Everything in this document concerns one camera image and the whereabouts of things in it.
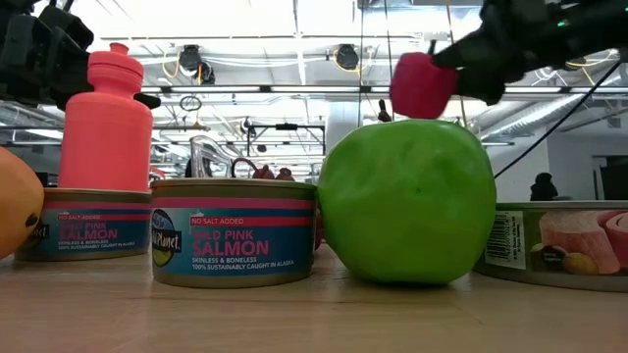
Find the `black distant frame stand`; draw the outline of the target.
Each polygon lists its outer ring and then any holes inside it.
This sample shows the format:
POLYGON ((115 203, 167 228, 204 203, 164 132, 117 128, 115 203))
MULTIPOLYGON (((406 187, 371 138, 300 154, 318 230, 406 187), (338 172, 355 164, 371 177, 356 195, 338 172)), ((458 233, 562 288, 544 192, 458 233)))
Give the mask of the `black distant frame stand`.
POLYGON ((322 155, 325 156, 327 154, 326 128, 324 126, 298 125, 291 123, 255 125, 250 123, 246 130, 246 156, 250 155, 251 147, 268 129, 274 129, 277 131, 298 131, 303 129, 312 135, 314 140, 322 147, 322 155))

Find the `blue label salmon can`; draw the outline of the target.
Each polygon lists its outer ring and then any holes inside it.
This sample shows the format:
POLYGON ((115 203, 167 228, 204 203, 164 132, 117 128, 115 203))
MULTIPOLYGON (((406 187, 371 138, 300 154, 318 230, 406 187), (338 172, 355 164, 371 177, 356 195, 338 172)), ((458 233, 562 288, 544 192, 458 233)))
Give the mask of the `blue label salmon can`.
POLYGON ((152 275, 170 285, 243 288, 311 274, 316 188, 273 179, 181 178, 151 185, 152 275))
POLYGON ((144 254, 150 203, 148 192, 47 188, 38 224, 15 257, 53 262, 144 254))

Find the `tuna can with barcode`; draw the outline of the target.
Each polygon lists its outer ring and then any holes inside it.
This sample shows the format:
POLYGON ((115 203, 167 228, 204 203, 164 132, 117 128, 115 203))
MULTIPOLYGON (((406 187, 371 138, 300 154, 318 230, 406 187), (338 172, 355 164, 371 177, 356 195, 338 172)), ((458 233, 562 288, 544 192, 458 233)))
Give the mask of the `tuna can with barcode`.
POLYGON ((499 203, 474 271, 518 282, 628 293, 628 201, 499 203))

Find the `orange plastic squeeze bottle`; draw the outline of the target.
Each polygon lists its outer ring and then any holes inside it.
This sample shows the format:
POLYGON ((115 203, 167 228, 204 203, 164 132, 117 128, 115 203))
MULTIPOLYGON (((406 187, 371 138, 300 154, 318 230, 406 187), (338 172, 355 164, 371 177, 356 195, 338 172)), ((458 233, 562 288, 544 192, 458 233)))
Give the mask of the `orange plastic squeeze bottle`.
POLYGON ((87 80, 93 90, 66 105, 58 186, 146 192, 153 117, 135 99, 143 66, 114 42, 89 55, 87 80))

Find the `dark red toy grapes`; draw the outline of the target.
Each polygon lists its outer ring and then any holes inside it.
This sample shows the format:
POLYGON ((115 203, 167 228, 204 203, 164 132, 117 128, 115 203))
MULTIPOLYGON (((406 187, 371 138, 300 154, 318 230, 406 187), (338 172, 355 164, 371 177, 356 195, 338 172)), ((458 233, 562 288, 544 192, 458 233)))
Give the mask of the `dark red toy grapes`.
MULTIPOLYGON (((247 164, 252 170, 253 175, 251 178, 263 178, 263 179, 277 179, 277 180, 287 180, 294 181, 292 176, 292 171, 289 168, 280 168, 280 171, 277 175, 275 175, 270 169, 268 165, 263 165, 261 168, 258 168, 254 163, 252 163, 249 159, 238 157, 235 158, 231 164, 231 177, 236 177, 236 164, 239 162, 243 162, 247 164)), ((315 212, 315 240, 314 240, 314 249, 318 250, 323 242, 324 238, 324 226, 323 226, 323 217, 320 208, 320 203, 316 204, 316 212, 315 212)))

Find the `red toy pepper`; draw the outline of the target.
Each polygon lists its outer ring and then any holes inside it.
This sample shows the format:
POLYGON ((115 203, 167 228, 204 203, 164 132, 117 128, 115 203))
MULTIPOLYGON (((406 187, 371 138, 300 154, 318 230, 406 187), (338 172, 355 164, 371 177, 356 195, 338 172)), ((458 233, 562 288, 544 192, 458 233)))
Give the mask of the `red toy pepper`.
POLYGON ((446 52, 401 55, 389 88, 393 111, 410 119, 437 119, 456 92, 457 67, 446 52))

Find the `long ceiling light bar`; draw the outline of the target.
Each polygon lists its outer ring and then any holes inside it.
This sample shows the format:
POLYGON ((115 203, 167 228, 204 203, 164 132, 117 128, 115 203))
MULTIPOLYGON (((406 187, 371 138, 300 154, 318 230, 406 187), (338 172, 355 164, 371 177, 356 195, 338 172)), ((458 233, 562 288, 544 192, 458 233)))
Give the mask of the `long ceiling light bar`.
MULTIPOLYGON (((585 86, 507 86, 505 94, 581 94, 585 86)), ((183 85, 143 86, 142 93, 388 93, 387 86, 343 85, 183 85)))

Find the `person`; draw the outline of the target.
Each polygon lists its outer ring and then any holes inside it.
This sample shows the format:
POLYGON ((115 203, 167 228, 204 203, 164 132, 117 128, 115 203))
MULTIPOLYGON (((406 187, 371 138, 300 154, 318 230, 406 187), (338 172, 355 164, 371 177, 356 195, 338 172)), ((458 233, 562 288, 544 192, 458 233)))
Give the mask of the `person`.
POLYGON ((539 173, 535 177, 535 182, 530 186, 531 201, 552 201, 558 196, 558 191, 552 183, 550 173, 539 173))

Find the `green toy apple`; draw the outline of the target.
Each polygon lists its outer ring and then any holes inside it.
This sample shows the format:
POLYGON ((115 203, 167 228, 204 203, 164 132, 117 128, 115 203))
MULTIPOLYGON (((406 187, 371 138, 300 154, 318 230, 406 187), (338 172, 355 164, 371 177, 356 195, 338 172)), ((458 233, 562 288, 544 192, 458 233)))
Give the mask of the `green toy apple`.
POLYGON ((492 229, 490 158, 468 129, 406 119, 361 126, 318 180, 325 239, 356 277, 445 285, 469 273, 492 229))

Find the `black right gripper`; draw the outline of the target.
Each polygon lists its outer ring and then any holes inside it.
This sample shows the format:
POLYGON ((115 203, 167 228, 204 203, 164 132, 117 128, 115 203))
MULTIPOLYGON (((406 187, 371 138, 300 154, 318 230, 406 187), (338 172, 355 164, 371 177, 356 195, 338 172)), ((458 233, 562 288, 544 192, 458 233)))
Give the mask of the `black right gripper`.
POLYGON ((441 68, 463 68, 489 57, 478 71, 457 72, 456 94, 495 105, 505 81, 544 67, 559 68, 559 60, 550 56, 552 45, 543 39, 543 28, 558 10, 559 0, 484 0, 481 29, 434 54, 432 61, 441 68))

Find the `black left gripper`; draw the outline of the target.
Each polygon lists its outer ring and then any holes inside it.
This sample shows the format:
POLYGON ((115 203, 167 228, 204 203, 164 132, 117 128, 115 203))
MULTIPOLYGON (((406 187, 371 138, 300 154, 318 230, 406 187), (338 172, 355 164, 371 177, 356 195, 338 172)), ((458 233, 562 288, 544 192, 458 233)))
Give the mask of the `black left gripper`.
MULTIPOLYGON (((87 80, 93 32, 71 13, 75 0, 47 0, 35 15, 39 1, 0 0, 0 100, 64 109, 72 96, 93 90, 87 80)), ((161 106, 144 93, 135 100, 161 106)))

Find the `toy orange fruit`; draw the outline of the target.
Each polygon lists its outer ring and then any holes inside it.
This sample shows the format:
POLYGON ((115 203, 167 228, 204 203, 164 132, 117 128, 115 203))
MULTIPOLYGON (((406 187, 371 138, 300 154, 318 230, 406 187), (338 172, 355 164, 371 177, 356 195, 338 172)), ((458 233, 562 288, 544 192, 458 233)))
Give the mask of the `toy orange fruit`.
POLYGON ((0 260, 14 253, 37 225, 44 189, 22 159, 0 147, 0 260))

